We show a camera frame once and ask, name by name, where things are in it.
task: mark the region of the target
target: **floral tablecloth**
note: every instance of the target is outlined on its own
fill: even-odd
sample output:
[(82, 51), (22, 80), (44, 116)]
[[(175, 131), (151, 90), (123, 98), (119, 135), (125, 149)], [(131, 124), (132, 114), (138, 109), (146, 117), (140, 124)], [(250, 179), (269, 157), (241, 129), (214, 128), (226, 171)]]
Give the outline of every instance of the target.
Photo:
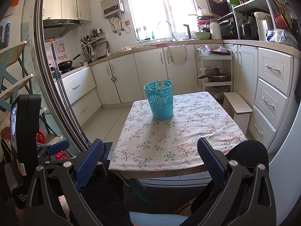
[(174, 96), (174, 116), (153, 118), (148, 100), (134, 102), (109, 169), (120, 172), (166, 172), (203, 165), (197, 142), (205, 137), (224, 154), (246, 137), (208, 93)]

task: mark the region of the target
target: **small screen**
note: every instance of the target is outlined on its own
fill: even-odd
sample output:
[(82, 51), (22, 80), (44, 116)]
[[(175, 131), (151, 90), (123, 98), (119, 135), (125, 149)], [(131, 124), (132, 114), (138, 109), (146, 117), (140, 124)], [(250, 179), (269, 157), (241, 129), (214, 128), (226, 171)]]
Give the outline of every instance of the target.
[(17, 118), (17, 104), (11, 110), (11, 146), (17, 150), (17, 140), (16, 140), (16, 118)]

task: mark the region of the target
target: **green bowl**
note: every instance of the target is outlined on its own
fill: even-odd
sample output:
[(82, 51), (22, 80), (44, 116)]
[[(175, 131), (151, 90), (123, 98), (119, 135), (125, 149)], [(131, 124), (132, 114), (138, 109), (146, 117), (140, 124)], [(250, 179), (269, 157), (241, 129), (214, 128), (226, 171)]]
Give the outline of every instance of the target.
[(198, 40), (208, 40), (210, 38), (209, 32), (195, 32), (195, 37)]

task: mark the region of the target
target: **window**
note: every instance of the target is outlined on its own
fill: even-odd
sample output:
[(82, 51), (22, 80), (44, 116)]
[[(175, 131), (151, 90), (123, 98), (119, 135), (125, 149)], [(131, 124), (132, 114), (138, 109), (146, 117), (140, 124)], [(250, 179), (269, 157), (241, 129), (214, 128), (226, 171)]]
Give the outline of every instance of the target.
[(171, 37), (170, 26), (164, 20), (171, 23), (175, 36), (187, 34), (183, 24), (188, 24), (191, 31), (198, 30), (196, 17), (189, 16), (196, 14), (194, 0), (130, 0), (130, 4), (135, 27), (140, 30), (136, 33), (139, 41), (152, 39), (152, 31), (155, 39)]

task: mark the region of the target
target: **screw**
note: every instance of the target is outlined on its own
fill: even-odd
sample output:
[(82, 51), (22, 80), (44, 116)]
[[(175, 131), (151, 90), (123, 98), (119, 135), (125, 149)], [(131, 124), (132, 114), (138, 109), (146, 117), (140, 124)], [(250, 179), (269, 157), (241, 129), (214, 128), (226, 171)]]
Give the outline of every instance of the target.
[(36, 167), (36, 170), (37, 170), (37, 171), (43, 170), (43, 166), (41, 166), (41, 165), (37, 166), (37, 167)]
[(260, 170), (264, 170), (264, 169), (265, 169), (265, 166), (264, 166), (264, 164), (259, 164), (259, 165), (258, 165), (258, 168), (259, 168)]
[(231, 160), (231, 161), (229, 161), (229, 164), (230, 164), (232, 167), (236, 167), (237, 164), (238, 164), (238, 162), (235, 161), (235, 160)]
[(64, 167), (70, 167), (72, 165), (71, 161), (66, 161), (63, 166)]

